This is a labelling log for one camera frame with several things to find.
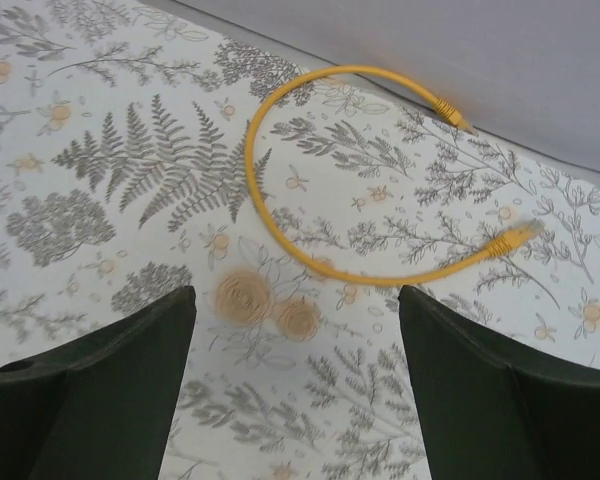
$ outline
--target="floral tablecloth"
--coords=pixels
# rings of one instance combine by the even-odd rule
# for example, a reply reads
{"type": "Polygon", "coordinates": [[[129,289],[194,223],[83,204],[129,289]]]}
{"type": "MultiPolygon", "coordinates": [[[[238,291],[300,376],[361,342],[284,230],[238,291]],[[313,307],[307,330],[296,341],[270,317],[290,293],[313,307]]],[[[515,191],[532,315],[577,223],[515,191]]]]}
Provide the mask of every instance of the floral tablecloth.
{"type": "MultiPolygon", "coordinates": [[[[307,271],[248,198],[247,122],[301,72],[133,0],[0,1],[0,365],[193,284],[164,479],[429,478],[398,290],[307,271]]],[[[274,109],[257,157],[287,235],[352,272],[424,271],[541,219],[423,288],[600,368],[599,188],[337,79],[274,109]]]]}

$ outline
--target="tablecloth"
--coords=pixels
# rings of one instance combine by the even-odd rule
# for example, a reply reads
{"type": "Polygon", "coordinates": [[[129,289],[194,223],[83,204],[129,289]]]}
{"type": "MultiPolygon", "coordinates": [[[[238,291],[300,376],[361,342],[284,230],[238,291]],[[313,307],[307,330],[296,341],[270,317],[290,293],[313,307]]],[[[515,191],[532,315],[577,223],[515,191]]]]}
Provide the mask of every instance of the tablecloth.
{"type": "MultiPolygon", "coordinates": [[[[0,1],[0,365],[194,285],[161,478],[430,478],[397,288],[308,271],[250,203],[249,118],[303,71],[133,0],[0,1]]],[[[281,102],[256,151],[281,228],[350,272],[424,271],[542,220],[421,288],[600,368],[600,188],[340,79],[281,102]]]]}

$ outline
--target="fern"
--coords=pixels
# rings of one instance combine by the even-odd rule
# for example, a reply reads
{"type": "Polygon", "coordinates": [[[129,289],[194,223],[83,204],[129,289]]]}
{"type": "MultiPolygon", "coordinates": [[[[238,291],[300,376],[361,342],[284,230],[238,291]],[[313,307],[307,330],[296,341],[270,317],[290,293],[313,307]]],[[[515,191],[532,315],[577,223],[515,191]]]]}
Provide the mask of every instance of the fern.
{"type": "MultiPolygon", "coordinates": [[[[167,111],[159,95],[151,102],[150,125],[135,104],[126,111],[126,135],[119,133],[114,115],[108,113],[98,140],[85,132],[52,162],[74,170],[78,179],[88,178],[95,191],[108,177],[105,198],[111,202],[120,192],[123,212],[141,197],[151,194],[139,219],[142,228],[162,210],[171,211],[169,230],[180,228],[196,213],[228,207],[235,222],[248,197],[244,170],[244,138],[227,154],[224,134],[198,106],[198,137],[192,141],[185,128],[167,111]]],[[[262,188],[271,151],[256,162],[256,180],[262,188]]]]}

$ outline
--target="botanical print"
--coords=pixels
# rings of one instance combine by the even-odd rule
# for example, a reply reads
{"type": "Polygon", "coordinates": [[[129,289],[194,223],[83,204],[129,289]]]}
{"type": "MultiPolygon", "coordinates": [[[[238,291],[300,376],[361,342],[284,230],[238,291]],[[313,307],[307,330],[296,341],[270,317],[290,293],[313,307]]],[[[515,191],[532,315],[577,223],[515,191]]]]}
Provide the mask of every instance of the botanical print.
{"type": "Polygon", "coordinates": [[[22,213],[8,216],[6,233],[33,255],[34,265],[66,260],[82,245],[100,245],[116,234],[100,203],[78,189],[67,196],[52,193],[44,201],[26,197],[22,206],[22,213]]]}
{"type": "MultiPolygon", "coordinates": [[[[162,480],[431,478],[401,286],[312,271],[251,206],[245,131],[304,72],[135,0],[0,0],[0,365],[193,285],[162,480]]],[[[269,115],[257,185],[316,262],[408,275],[542,222],[417,287],[600,368],[600,188],[340,79],[269,115]]]]}

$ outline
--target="brown circular flower print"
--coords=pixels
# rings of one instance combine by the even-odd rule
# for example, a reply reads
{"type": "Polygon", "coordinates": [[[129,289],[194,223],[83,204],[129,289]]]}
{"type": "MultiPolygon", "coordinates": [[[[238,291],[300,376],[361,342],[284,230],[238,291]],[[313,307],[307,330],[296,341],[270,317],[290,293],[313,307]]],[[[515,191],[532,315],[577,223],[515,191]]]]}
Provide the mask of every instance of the brown circular flower print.
{"type": "Polygon", "coordinates": [[[271,286],[256,270],[229,273],[215,293],[216,313],[238,327],[258,325],[271,314],[271,286]]]}
{"type": "Polygon", "coordinates": [[[304,298],[291,298],[274,307],[276,323],[282,334],[294,342],[311,340],[320,325],[320,310],[304,298]]]}

